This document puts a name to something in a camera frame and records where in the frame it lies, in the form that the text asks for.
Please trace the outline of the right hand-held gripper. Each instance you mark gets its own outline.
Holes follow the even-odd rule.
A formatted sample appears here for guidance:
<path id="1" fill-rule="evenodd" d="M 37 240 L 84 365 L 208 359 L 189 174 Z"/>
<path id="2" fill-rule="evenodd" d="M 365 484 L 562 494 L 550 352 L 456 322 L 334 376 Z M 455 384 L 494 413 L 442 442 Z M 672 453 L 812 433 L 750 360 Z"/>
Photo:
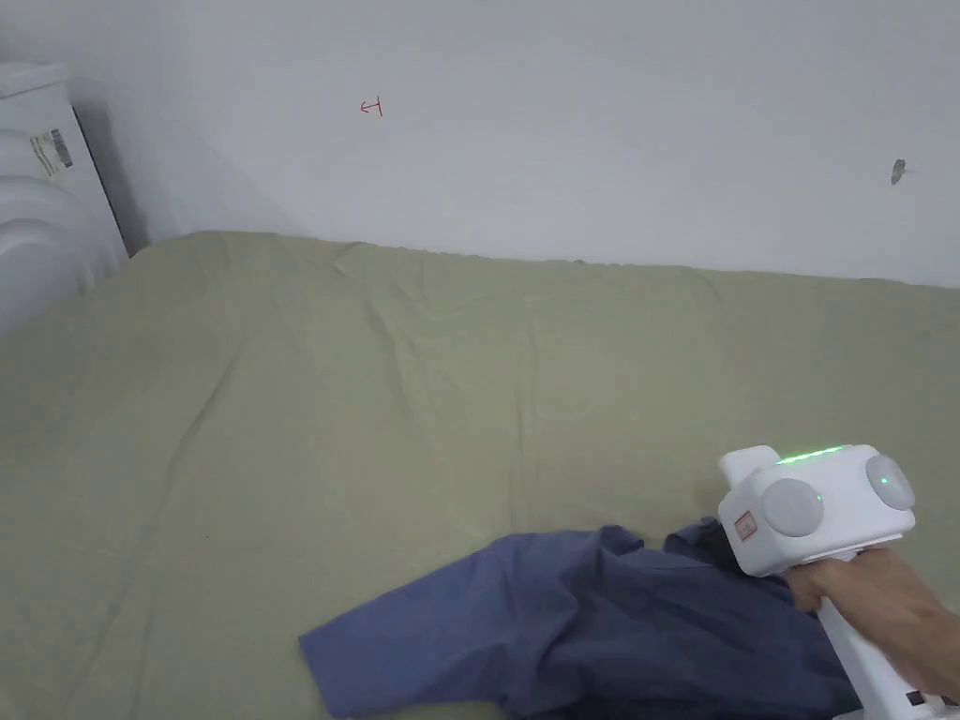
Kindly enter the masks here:
<path id="1" fill-rule="evenodd" d="M 741 569 L 763 578 L 859 553 L 915 526 L 914 491 L 891 457 L 846 444 L 783 458 L 769 446 L 724 455 L 729 491 L 718 518 Z M 905 682 L 883 653 L 859 635 L 829 600 L 817 618 L 862 704 L 846 719 L 956 719 L 957 699 Z"/>

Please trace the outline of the person's right hand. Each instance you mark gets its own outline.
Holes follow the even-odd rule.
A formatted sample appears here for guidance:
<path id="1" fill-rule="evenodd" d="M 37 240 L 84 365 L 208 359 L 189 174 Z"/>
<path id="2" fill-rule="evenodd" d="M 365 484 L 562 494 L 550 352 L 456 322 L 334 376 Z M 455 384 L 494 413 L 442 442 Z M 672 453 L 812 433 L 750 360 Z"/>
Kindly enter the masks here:
<path id="1" fill-rule="evenodd" d="M 906 682 L 959 699 L 959 617 L 892 549 L 812 562 L 789 570 L 786 580 L 800 611 L 830 601 Z"/>

